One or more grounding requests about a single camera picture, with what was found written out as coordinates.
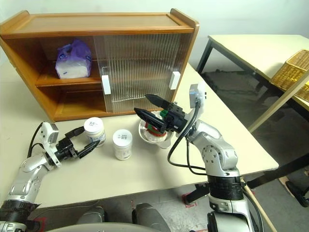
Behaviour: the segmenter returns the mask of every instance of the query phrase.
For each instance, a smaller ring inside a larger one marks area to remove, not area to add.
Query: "purple plastic bag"
[[[56,70],[59,78],[88,77],[91,71],[91,51],[82,41],[58,48]]]

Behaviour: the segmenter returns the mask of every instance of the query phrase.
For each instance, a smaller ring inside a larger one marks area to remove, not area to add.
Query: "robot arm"
[[[203,111],[204,89],[203,83],[191,85],[190,107],[195,109],[189,114],[185,114],[176,104],[156,95],[146,95],[146,98],[165,110],[162,120],[148,111],[138,108],[134,110],[141,119],[149,124],[153,123],[152,125],[160,132],[174,131],[179,136],[178,140],[181,136],[186,136],[188,141],[199,149],[208,176],[209,202],[214,210],[208,214],[209,231],[253,232],[247,200],[243,197],[239,171],[236,168],[237,154],[216,128],[197,119]]]
[[[81,152],[74,149],[70,138],[84,131],[76,128],[66,134],[56,144],[58,128],[55,124],[42,123],[40,139],[45,152],[27,158],[19,167],[18,174],[10,188],[7,199],[0,209],[1,232],[23,232],[31,224],[27,218],[38,207],[34,204],[43,177],[55,167],[60,167],[63,160],[82,158],[91,152],[99,141],[88,144]]]

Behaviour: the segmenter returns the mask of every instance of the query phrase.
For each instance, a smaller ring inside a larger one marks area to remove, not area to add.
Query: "yellow basket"
[[[283,90],[287,90],[308,69],[309,51],[300,50],[284,63],[270,82]],[[295,95],[309,102],[309,81]]]

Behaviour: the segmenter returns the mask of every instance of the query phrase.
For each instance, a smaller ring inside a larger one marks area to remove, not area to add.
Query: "table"
[[[291,94],[289,95],[288,92],[283,93],[269,81],[293,54],[301,49],[309,50],[309,39],[300,35],[210,35],[203,56],[197,66],[199,74],[202,73],[213,48],[243,70],[251,73],[261,83],[261,85],[257,86],[257,89],[263,85],[268,88],[268,91],[261,99],[264,100],[269,92],[274,92],[278,96],[282,95],[283,100],[287,100],[291,97]],[[302,117],[309,120],[309,102],[292,96],[287,103]],[[271,113],[278,109],[277,106],[279,106],[278,103],[274,104],[272,109],[270,108]],[[263,120],[270,116],[271,114],[266,114]],[[249,127],[251,131],[254,131],[257,125],[260,124],[260,119],[261,117]],[[249,181],[247,184],[249,187],[255,188],[263,183],[306,167],[308,163],[309,153],[283,165],[275,171],[268,172],[260,178]]]
[[[31,95],[10,63],[0,68],[0,202],[4,201],[19,164],[26,159],[31,137],[42,121],[48,117]],[[202,81],[194,69],[187,65],[175,101],[189,112],[189,87]],[[259,145],[241,122],[207,86],[206,109],[202,119],[216,127],[225,140],[232,144],[239,156],[241,175],[274,170],[277,162]],[[106,143],[81,160],[67,160],[61,168],[50,171],[43,179],[36,203],[40,207],[69,204],[133,194],[157,189],[205,182],[204,176],[192,174],[186,168],[171,166],[167,162],[168,150],[146,144],[138,135],[140,119],[136,115],[102,118],[107,135]],[[58,139],[85,120],[57,122]],[[118,129],[133,134],[132,157],[119,161],[114,157],[112,135]],[[87,144],[83,135],[73,140],[77,150]],[[176,148],[172,160],[185,163],[185,141]],[[190,147],[192,165],[203,165],[197,148]]]

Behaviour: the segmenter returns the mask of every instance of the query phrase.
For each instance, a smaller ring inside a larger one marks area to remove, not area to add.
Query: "white plastic container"
[[[84,123],[85,132],[90,142],[100,140],[98,146],[102,146],[106,140],[103,122],[98,117],[91,117]]]
[[[117,130],[112,136],[115,156],[119,160],[130,158],[132,151],[132,134],[125,129]]]

